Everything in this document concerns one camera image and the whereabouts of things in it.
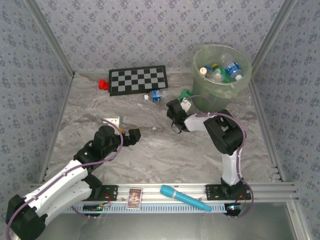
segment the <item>bottle label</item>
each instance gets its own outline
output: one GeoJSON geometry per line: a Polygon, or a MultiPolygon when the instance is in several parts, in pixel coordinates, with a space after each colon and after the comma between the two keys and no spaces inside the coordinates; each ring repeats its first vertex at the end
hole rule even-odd
{"type": "Polygon", "coordinates": [[[232,73],[239,69],[241,69],[241,67],[239,67],[238,63],[232,62],[225,68],[225,71],[229,76],[231,76],[232,73]]]}
{"type": "Polygon", "coordinates": [[[159,90],[152,90],[151,92],[152,102],[157,102],[161,100],[161,95],[159,90]]]}

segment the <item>card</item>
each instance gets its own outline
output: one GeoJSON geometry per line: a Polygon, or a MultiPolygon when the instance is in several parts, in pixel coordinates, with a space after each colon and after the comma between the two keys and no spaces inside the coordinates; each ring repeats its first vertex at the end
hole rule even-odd
{"type": "Polygon", "coordinates": [[[126,208],[139,210],[141,205],[141,199],[142,199],[142,189],[130,188],[126,208]]]}

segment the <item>wall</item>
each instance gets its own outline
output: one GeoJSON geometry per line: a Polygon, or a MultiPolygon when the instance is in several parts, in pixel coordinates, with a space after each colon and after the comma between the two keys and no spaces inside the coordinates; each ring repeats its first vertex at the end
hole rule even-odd
{"type": "Polygon", "coordinates": [[[34,183],[69,77],[23,0],[0,3],[0,239],[8,200],[34,183]]]}
{"type": "Polygon", "coordinates": [[[301,0],[255,81],[287,181],[320,239],[320,2],[301,0]]]}
{"type": "Polygon", "coordinates": [[[283,0],[39,0],[72,68],[190,68],[199,45],[253,59],[283,0]]]}

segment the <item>trash bin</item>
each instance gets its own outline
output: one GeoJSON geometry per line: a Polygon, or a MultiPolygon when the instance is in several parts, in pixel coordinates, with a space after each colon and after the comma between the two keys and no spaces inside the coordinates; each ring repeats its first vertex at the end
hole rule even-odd
{"type": "Polygon", "coordinates": [[[248,58],[241,52],[229,46],[219,44],[204,45],[193,57],[192,73],[194,76],[192,95],[202,95],[211,100],[212,107],[208,100],[203,97],[194,97],[194,106],[203,113],[214,113],[226,108],[232,98],[249,85],[252,74],[252,65],[248,58]],[[232,83],[215,82],[200,74],[199,69],[204,66],[220,65],[220,56],[230,53],[242,69],[242,78],[232,83]]]}

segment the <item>metal bracket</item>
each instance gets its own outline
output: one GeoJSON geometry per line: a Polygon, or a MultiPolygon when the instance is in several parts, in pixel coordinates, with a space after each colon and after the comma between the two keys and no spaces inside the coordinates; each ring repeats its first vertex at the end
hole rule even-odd
{"type": "Polygon", "coordinates": [[[222,190],[221,184],[208,184],[205,186],[206,199],[208,201],[217,200],[251,200],[250,190],[246,185],[242,185],[237,189],[235,197],[227,197],[222,190]]]}
{"type": "Polygon", "coordinates": [[[110,201],[117,201],[118,196],[118,185],[102,185],[101,192],[97,198],[89,197],[88,199],[84,200],[86,202],[105,202],[108,200],[110,196],[110,201]]]}

